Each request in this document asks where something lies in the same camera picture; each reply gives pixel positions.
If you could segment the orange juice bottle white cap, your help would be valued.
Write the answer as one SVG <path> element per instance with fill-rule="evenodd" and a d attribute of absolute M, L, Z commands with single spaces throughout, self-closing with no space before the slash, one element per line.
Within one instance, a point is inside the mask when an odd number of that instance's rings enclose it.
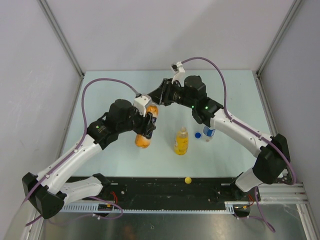
<path fill-rule="evenodd" d="M 159 115 L 158 107 L 154 104 L 149 105 L 147 108 L 147 112 L 152 114 L 151 120 L 152 120 L 152 124 L 155 126 L 158 115 Z M 153 130 L 147 136 L 137 134 L 135 138 L 135 145 L 139 148 L 146 149 L 147 147 L 149 147 L 151 143 L 152 135 L 153 135 Z"/>

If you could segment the yellow juice bottle yellow cap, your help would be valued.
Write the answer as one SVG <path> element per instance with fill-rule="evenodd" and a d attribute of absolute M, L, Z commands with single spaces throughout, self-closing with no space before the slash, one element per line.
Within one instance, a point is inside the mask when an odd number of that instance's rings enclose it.
<path fill-rule="evenodd" d="M 174 152 L 177 155 L 185 155 L 189 147 L 189 134 L 186 127 L 181 127 L 180 130 L 176 133 Z"/>

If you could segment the blue bottle cap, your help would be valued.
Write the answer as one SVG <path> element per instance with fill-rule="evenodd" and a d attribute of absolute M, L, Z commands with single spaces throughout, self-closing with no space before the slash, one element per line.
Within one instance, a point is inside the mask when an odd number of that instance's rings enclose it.
<path fill-rule="evenodd" d="M 200 139 L 202 137 L 202 134 L 200 132 L 196 132 L 194 136 L 196 139 Z"/>

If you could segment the clear water bottle blue label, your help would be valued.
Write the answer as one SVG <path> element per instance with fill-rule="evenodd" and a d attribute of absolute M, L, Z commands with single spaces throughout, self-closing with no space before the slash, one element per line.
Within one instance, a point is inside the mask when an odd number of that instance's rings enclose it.
<path fill-rule="evenodd" d="M 203 138 L 206 142 L 210 142 L 215 134 L 216 130 L 214 128 L 209 128 L 206 125 L 203 127 Z"/>

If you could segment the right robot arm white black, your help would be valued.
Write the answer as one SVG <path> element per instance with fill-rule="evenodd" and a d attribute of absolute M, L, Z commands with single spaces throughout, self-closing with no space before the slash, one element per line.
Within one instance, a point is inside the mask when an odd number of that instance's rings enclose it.
<path fill-rule="evenodd" d="M 290 174 L 289 184 L 296 183 L 287 139 L 281 134 L 271 136 L 252 129 L 229 113 L 225 106 L 208 97 L 200 76 L 188 76 L 184 85 L 165 78 L 149 96 L 157 105 L 176 103 L 190 108 L 198 124 L 226 134 L 256 158 L 254 165 L 232 182 L 230 194 L 235 200 L 242 201 L 251 189 L 261 184 L 273 184 L 284 170 Z"/>

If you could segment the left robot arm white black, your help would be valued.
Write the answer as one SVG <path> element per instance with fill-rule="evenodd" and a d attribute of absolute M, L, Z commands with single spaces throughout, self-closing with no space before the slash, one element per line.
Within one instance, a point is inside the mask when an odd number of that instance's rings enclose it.
<path fill-rule="evenodd" d="M 152 113 L 147 111 L 151 103 L 147 95 L 138 96 L 133 102 L 117 99 L 100 118 L 85 126 L 83 136 L 67 153 L 38 174 L 28 172 L 22 177 L 25 200 L 42 218 L 50 219 L 68 203 L 89 197 L 107 199 L 111 193 L 110 182 L 100 173 L 73 183 L 67 180 L 120 134 L 134 131 L 150 136 L 156 128 Z"/>

